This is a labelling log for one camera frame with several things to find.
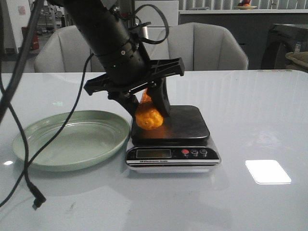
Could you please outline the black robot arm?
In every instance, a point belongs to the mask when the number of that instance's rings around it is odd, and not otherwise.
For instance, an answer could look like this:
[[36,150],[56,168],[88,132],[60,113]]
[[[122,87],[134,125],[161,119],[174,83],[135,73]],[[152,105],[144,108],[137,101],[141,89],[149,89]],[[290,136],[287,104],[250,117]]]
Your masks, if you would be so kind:
[[151,40],[140,37],[137,27],[128,29],[126,18],[115,6],[107,9],[99,0],[52,0],[51,4],[68,11],[106,71],[86,82],[88,95],[107,91],[108,99],[117,101],[135,116],[139,105],[135,93],[147,89],[161,115],[170,115],[166,77],[184,74],[181,58],[151,60],[143,45]]

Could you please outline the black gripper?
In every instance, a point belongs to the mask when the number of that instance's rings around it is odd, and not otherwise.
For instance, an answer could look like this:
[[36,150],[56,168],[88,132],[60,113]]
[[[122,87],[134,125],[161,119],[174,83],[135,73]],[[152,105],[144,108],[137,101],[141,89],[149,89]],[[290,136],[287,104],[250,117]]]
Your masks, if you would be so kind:
[[134,118],[139,101],[135,95],[127,96],[122,92],[154,82],[147,88],[147,95],[158,112],[163,117],[169,117],[170,103],[165,78],[183,76],[185,66],[181,58],[151,60],[140,43],[135,52],[125,55],[119,63],[106,67],[105,71],[105,74],[86,82],[84,89],[88,95],[108,91],[108,99],[118,102]]

